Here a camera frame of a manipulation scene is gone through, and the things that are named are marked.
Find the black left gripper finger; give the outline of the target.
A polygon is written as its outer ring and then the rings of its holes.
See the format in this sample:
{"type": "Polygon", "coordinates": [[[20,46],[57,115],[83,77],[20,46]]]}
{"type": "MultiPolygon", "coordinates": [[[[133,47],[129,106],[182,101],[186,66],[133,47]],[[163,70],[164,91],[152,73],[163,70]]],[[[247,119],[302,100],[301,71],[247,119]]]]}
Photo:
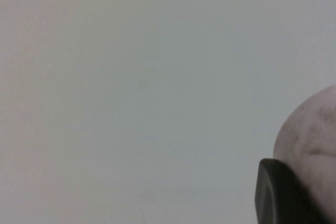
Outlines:
{"type": "Polygon", "coordinates": [[[272,158],[259,162],[255,208],[259,224],[326,222],[326,217],[293,171],[272,158]]]}

